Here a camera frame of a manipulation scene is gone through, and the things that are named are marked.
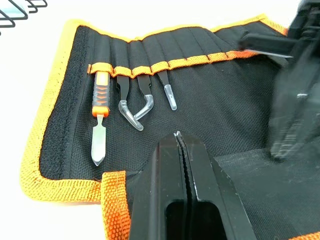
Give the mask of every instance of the black metal rack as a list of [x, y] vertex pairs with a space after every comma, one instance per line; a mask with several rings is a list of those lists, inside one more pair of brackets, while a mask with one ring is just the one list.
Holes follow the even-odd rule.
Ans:
[[[0, 29], [1, 28], [14, 28], [16, 26], [15, 21], [18, 20], [27, 20], [28, 19], [28, 13], [22, 9], [14, 0], [8, 0], [12, 6], [14, 8], [17, 8], [22, 14], [23, 16], [19, 16], [19, 17], [10, 17], [9, 15], [7, 15], [3, 10], [0, 9], [0, 21], [9, 21], [11, 24], [0, 24]], [[46, 8], [48, 6], [48, 3], [46, 0], [25, 0], [26, 2], [28, 2], [28, 8], [29, 9], [33, 9], [29, 11], [29, 14], [35, 14], [38, 12], [39, 8]]]

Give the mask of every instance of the tool roll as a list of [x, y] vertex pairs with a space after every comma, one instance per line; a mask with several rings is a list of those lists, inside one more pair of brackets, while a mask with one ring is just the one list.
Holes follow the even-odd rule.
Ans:
[[[196, 136], [231, 177], [258, 239], [319, 231], [320, 168], [314, 159], [276, 162], [266, 147], [274, 76], [265, 55], [238, 51], [246, 32], [284, 35], [264, 15], [206, 29], [181, 26], [134, 40], [69, 21], [22, 160], [25, 194], [53, 202], [101, 202], [106, 239], [128, 239], [135, 189], [157, 143], [182, 131]], [[167, 71], [172, 111], [156, 74]], [[111, 75], [104, 161], [91, 159], [95, 73]], [[130, 77], [127, 105], [145, 105], [137, 76], [149, 75], [153, 109], [136, 130], [118, 110], [117, 76]], [[318, 151], [309, 144], [306, 151]], [[318, 239], [319, 234], [299, 239]]]

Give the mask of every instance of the orange fabric strap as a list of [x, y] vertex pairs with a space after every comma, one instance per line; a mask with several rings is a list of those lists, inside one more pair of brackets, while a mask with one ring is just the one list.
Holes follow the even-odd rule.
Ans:
[[105, 172], [101, 182], [101, 207], [106, 240], [127, 240], [130, 215], [126, 194], [126, 172]]
[[297, 236], [294, 238], [290, 238], [289, 240], [320, 240], [320, 231], [316, 233], [311, 233], [308, 235]]

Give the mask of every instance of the rubber grip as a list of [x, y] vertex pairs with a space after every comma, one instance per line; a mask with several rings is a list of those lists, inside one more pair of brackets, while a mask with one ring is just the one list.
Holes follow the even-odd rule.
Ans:
[[108, 72], [98, 71], [95, 73], [93, 87], [92, 115], [109, 115], [110, 102], [110, 75]]

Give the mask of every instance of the white background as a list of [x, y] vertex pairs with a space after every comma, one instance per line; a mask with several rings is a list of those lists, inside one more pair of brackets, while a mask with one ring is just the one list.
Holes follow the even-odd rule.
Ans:
[[99, 204], [57, 204], [19, 186], [24, 147], [68, 19], [134, 38], [180, 24], [212, 28], [266, 13], [288, 27], [299, 0], [48, 0], [47, 8], [0, 28], [0, 239], [103, 240]]

